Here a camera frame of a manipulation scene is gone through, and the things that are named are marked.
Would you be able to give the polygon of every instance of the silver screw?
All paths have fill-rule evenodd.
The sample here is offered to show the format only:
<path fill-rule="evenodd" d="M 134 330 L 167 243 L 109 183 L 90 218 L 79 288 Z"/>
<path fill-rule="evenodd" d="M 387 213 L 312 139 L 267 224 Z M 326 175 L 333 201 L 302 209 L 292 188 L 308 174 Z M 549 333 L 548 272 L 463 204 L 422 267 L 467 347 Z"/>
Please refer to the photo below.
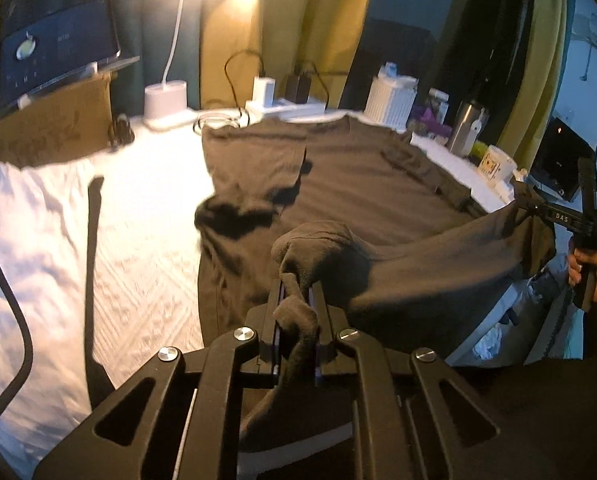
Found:
<path fill-rule="evenodd" d="M 354 330 L 353 328 L 346 328 L 345 330 L 341 330 L 341 332 L 339 332 L 339 338 L 345 339 L 346 337 L 355 335 L 357 333 L 358 333 L 358 331 Z"/>
<path fill-rule="evenodd" d="M 254 330 L 248 326 L 242 326 L 241 328 L 234 330 L 234 337 L 236 337 L 239 341 L 249 341 L 254 337 Z"/>
<path fill-rule="evenodd" d="M 177 357 L 178 350 L 173 346 L 164 346 L 158 351 L 158 358 L 166 363 L 169 361 L 174 361 Z"/>
<path fill-rule="evenodd" d="M 415 356 L 423 363 L 434 363 L 436 361 L 436 352 L 429 348 L 419 348 L 415 351 Z"/>

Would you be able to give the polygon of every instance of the green object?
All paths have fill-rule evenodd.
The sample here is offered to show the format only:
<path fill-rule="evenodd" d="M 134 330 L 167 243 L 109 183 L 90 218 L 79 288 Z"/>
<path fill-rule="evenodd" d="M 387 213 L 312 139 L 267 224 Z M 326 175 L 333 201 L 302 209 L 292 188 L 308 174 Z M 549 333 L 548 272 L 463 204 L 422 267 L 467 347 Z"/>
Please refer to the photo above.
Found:
<path fill-rule="evenodd" d="M 469 156 L 475 156 L 478 160 L 482 160 L 488 148 L 489 146 L 485 142 L 477 140 L 472 146 L 472 151 L 469 152 Z"/>

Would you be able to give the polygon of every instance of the black sleeve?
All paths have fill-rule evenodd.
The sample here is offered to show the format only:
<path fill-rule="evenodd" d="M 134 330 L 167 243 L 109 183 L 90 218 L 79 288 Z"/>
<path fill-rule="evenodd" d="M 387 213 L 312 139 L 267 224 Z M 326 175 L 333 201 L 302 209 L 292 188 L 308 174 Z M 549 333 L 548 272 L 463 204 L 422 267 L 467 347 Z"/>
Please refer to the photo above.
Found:
<path fill-rule="evenodd" d="M 585 358 L 461 373 L 548 455 L 563 478 L 597 478 L 597 305 L 585 315 Z"/>

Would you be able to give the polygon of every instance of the paper cup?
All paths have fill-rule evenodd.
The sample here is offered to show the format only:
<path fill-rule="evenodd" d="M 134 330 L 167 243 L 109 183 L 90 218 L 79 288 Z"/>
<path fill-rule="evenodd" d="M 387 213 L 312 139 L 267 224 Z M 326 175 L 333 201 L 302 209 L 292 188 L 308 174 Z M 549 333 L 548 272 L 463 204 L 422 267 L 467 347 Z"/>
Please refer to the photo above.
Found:
<path fill-rule="evenodd" d="M 496 146 L 490 146 L 479 164 L 479 171 L 487 183 L 496 187 L 501 181 L 509 182 L 517 165 L 512 157 Z"/>

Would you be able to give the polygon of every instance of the black strap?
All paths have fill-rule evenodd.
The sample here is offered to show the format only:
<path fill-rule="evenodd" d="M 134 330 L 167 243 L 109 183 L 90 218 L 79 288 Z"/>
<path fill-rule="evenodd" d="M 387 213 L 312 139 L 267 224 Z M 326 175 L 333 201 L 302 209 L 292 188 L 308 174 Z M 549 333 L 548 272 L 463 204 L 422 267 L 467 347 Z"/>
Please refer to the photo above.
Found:
<path fill-rule="evenodd" d="M 87 190 L 89 216 L 87 223 L 87 270 L 85 274 L 85 377 L 92 410 L 96 409 L 113 391 L 114 385 L 105 368 L 94 358 L 94 261 L 101 216 L 101 188 L 104 178 L 96 177 Z"/>
<path fill-rule="evenodd" d="M 16 318 L 16 323 L 18 323 L 19 329 L 21 330 L 23 344 L 23 358 L 21 368 L 18 370 L 15 377 L 12 379 L 12 382 L 7 385 L 5 390 L 3 390 L 3 393 L 0 395 L 1 416 L 3 415 L 5 409 L 9 406 L 9 403 L 14 400 L 16 394 L 25 384 L 27 378 L 30 376 L 30 372 L 32 371 L 32 361 L 34 360 L 34 348 L 32 347 L 32 335 L 30 334 L 30 328 L 27 326 L 25 316 L 22 314 L 21 311 L 21 306 L 16 300 L 16 297 L 12 292 L 10 284 L 7 283 L 7 279 L 3 274 L 3 269 L 1 269 L 1 266 L 0 288 L 3 293 L 3 296 L 5 297 L 7 303 L 10 305 L 10 308 L 12 309 L 12 313 Z"/>

